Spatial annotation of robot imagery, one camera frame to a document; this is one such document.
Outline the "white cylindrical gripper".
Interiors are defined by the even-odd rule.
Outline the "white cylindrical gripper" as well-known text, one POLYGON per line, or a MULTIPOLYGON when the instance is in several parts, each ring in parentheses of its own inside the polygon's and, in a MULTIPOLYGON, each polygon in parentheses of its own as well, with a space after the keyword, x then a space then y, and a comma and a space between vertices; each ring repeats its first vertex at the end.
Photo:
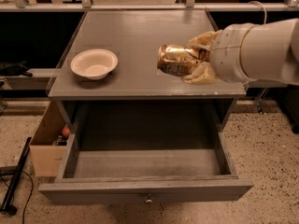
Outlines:
POLYGON ((258 50, 251 39, 255 27, 253 23, 232 24, 224 30, 208 31, 190 39, 189 48, 210 51, 209 63, 200 63, 182 81, 195 85, 215 84, 220 79, 229 83, 257 81, 253 62, 258 50))

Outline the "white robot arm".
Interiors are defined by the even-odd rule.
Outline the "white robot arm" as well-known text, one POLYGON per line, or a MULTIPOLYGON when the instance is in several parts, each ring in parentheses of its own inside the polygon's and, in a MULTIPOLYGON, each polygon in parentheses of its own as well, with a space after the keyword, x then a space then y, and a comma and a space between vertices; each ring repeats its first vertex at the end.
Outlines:
POLYGON ((299 20, 232 24, 212 36, 209 58, 182 80, 189 84, 276 81, 299 84, 299 20))

